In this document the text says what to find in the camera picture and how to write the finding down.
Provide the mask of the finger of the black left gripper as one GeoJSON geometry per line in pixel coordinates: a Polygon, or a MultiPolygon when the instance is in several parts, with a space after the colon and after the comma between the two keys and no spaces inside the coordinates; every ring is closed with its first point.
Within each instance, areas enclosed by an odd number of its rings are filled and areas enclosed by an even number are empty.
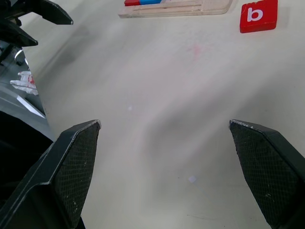
{"type": "Polygon", "coordinates": [[[35,6],[35,13],[57,25],[73,25],[73,19],[69,14],[50,0],[39,0],[35,6]]]}
{"type": "Polygon", "coordinates": [[[14,46],[36,46],[38,41],[17,25],[1,25],[0,40],[14,46]]]}

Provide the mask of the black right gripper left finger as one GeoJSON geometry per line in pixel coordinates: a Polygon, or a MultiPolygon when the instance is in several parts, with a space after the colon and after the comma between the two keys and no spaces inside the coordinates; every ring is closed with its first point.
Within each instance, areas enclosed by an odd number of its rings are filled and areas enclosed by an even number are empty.
{"type": "Polygon", "coordinates": [[[81,213],[101,127],[99,120],[74,125],[41,154],[3,152],[1,228],[85,228],[81,213]]]}

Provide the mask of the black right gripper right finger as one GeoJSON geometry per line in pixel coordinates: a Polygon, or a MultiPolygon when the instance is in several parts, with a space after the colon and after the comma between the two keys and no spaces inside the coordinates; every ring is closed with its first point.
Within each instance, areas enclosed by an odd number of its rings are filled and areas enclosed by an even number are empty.
{"type": "Polygon", "coordinates": [[[230,120],[244,178],[273,229],[305,227],[305,159],[276,130],[230,120]]]}

